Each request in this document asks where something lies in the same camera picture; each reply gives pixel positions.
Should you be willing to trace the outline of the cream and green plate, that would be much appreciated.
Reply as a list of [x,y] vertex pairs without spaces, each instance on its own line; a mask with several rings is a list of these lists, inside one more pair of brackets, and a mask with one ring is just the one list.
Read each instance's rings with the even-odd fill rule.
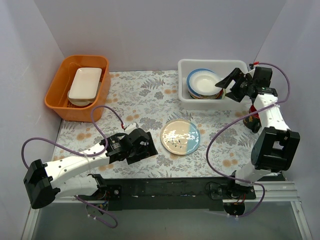
[[223,99],[225,99],[225,97],[226,97],[226,90],[224,89],[224,90],[223,90],[223,95],[222,95],[221,99],[223,100]]

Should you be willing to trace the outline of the pink plate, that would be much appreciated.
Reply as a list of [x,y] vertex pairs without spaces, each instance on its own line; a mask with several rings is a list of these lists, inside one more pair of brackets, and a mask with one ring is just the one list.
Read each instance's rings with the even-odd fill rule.
[[221,90],[219,93],[214,94],[214,95],[195,95],[191,92],[189,92],[189,95],[193,99],[203,99],[203,100],[220,100],[224,96],[224,91]]

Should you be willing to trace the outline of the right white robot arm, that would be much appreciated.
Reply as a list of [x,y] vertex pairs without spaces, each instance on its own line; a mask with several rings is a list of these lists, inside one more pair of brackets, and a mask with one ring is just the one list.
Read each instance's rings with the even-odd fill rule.
[[226,89],[234,82],[225,95],[236,102],[249,97],[252,105],[243,124],[259,137],[254,144],[250,163],[231,175],[226,193],[232,199],[249,194],[253,184],[271,173],[279,173],[290,168],[300,142],[300,134],[291,131],[285,123],[279,107],[278,93],[271,88],[271,68],[252,66],[248,73],[236,67],[227,77],[216,83]]

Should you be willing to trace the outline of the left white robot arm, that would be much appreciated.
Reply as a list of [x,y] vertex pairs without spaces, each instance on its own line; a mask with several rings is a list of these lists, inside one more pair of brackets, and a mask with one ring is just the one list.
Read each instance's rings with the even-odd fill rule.
[[32,209],[44,208],[56,198],[73,195],[101,200],[107,191],[97,176],[83,179],[76,176],[114,162],[133,164],[157,154],[151,133],[135,128],[130,133],[105,138],[79,155],[46,163],[37,159],[28,167],[23,183]]

